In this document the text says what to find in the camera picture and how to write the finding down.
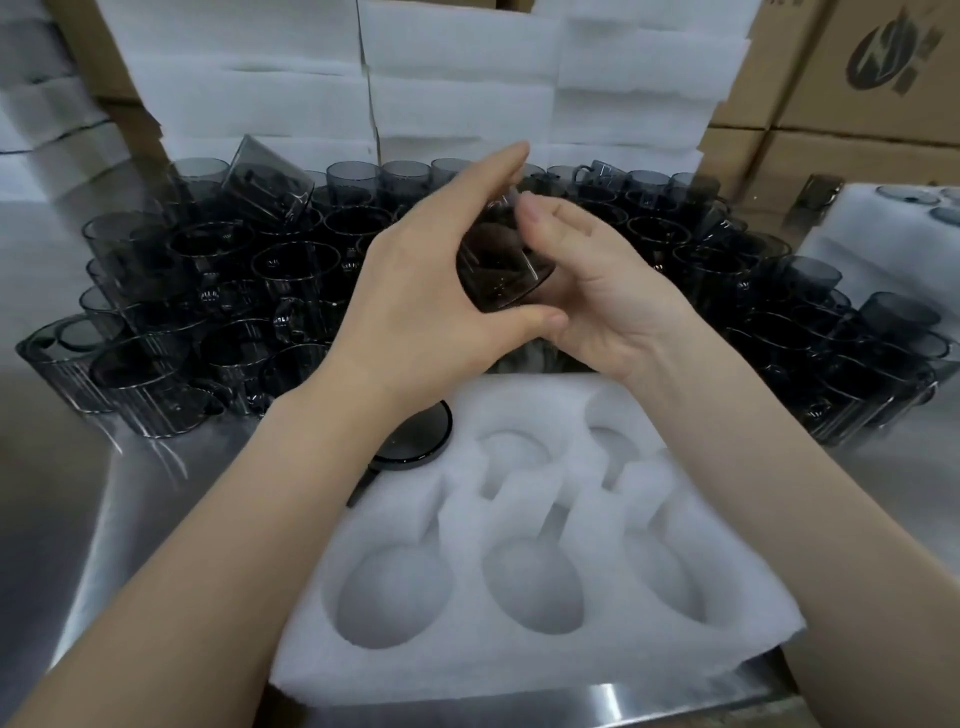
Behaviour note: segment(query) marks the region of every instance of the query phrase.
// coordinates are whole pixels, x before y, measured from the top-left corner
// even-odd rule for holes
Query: fingernail
[[[520,212],[526,215],[530,222],[538,223],[540,221],[540,206],[537,204],[537,196],[533,192],[529,190],[523,192],[517,204]]]

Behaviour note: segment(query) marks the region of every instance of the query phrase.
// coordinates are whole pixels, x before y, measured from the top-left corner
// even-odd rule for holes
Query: forearm
[[[274,404],[12,726],[252,721],[287,615],[390,432],[385,413],[342,382],[309,384],[308,396]]]
[[[800,603],[808,630],[788,655],[807,697],[837,725],[954,724],[955,582],[726,342],[699,320],[680,334],[631,389],[705,497]]]

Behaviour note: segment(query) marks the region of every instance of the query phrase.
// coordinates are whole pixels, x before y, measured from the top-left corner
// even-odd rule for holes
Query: cardboard box
[[[778,128],[960,145],[960,3],[842,0]]]
[[[878,184],[960,184],[960,149],[806,132],[771,132],[740,204],[786,213],[810,175]]]
[[[717,107],[711,124],[751,129],[773,125],[828,5],[828,0],[776,0],[760,6],[750,31],[750,52],[730,98]]]
[[[45,3],[77,60],[90,94],[108,101],[138,102],[127,66],[96,0],[45,0]]]
[[[704,159],[700,172],[712,175],[722,184],[720,194],[733,200],[739,194],[764,132],[753,129],[707,129],[700,142]]]
[[[167,155],[160,144],[160,125],[139,105],[104,104],[110,119],[120,129],[132,157],[166,163]]]

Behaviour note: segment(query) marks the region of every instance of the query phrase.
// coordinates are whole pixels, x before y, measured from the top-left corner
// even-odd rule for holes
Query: white foam packaging
[[[484,376],[436,462],[342,517],[272,681],[314,706],[727,672],[803,628],[630,394]]]
[[[236,154],[242,139],[242,136],[194,138],[175,136],[165,131],[160,143],[170,159],[213,157],[229,162]],[[367,139],[258,135],[256,140],[301,169],[317,172],[324,172],[328,166],[337,161],[356,160],[376,163],[377,160],[376,142]]]
[[[38,84],[75,73],[50,22],[38,18],[0,22],[0,87]]]
[[[704,155],[700,150],[670,150],[611,144],[551,144],[550,164],[590,164],[601,159],[625,172],[645,169],[675,175],[696,172]]]
[[[720,102],[749,48],[743,38],[567,22],[559,87]]]
[[[106,120],[76,76],[0,89],[0,153],[30,151]]]
[[[0,202],[55,200],[130,158],[116,125],[100,124],[18,154],[0,155]]]
[[[182,136],[308,136],[375,139],[366,76],[192,68],[131,63],[144,107]]]
[[[124,60],[359,75],[356,0],[98,0]]]
[[[380,162],[411,159],[429,164],[434,159],[457,158],[476,161],[513,144],[516,139],[380,137]],[[532,144],[530,164],[550,166],[550,145]]]
[[[533,14],[643,28],[746,37],[761,0],[537,0]]]
[[[561,89],[550,140],[690,149],[700,144],[715,109],[711,101],[680,96]]]
[[[450,81],[372,72],[373,118],[381,136],[546,141],[551,84]]]
[[[956,208],[936,187],[891,187],[908,195],[916,192],[918,198],[927,196],[931,204],[890,199],[877,188],[876,184],[846,185],[819,234],[938,307],[960,315],[956,275],[960,270],[960,219],[952,225],[931,214],[937,207]]]
[[[557,77],[562,23],[521,12],[360,0],[364,61],[416,78],[508,82]]]

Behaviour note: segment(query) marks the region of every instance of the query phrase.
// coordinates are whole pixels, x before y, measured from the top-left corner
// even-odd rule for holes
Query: stainless steel table
[[[136,205],[142,189],[140,173],[127,164],[56,206],[0,205],[0,722],[249,436],[248,425],[222,421],[151,442],[110,417],[84,422],[12,354],[19,338],[76,310],[88,285],[83,221]],[[960,573],[960,453],[951,447],[960,426],[953,405],[940,397],[884,444],[838,459]],[[699,685],[599,685],[337,709],[314,712],[307,724],[593,728],[787,695],[777,672],[760,660]]]

